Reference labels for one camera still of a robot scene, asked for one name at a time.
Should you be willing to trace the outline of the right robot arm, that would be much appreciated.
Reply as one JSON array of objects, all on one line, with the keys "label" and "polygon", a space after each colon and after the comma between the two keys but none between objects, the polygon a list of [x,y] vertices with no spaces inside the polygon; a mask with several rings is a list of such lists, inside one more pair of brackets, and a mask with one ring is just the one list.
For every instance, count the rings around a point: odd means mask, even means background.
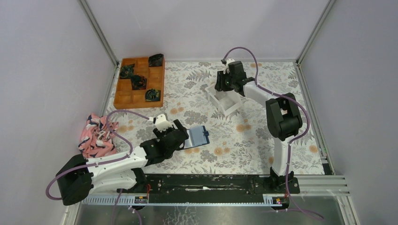
[{"label": "right robot arm", "polygon": [[277,94],[260,86],[256,78],[246,75],[241,61],[223,59],[222,64],[224,69],[217,72],[215,90],[234,91],[266,109],[267,127],[275,141],[269,187],[273,192],[281,193],[294,177],[290,167],[291,142],[303,125],[295,96],[292,93]]}]

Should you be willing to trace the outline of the blue leather card holder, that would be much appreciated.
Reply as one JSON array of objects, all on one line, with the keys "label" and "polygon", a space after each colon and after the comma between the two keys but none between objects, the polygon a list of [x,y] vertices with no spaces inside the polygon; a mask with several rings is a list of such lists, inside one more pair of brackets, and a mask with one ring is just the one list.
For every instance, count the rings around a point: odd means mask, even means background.
[{"label": "blue leather card holder", "polygon": [[187,129],[187,134],[183,150],[210,144],[209,132],[204,125]]}]

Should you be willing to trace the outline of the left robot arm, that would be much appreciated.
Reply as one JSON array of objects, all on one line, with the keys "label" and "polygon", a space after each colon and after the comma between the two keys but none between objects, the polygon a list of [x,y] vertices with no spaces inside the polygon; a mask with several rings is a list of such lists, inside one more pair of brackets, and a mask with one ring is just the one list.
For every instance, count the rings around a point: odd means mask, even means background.
[{"label": "left robot arm", "polygon": [[69,206],[95,192],[131,189],[139,193],[145,188],[145,166],[163,162],[182,150],[189,140],[189,130],[179,120],[165,131],[153,131],[156,138],[145,141],[132,152],[86,159],[73,156],[56,174],[63,205]]}]

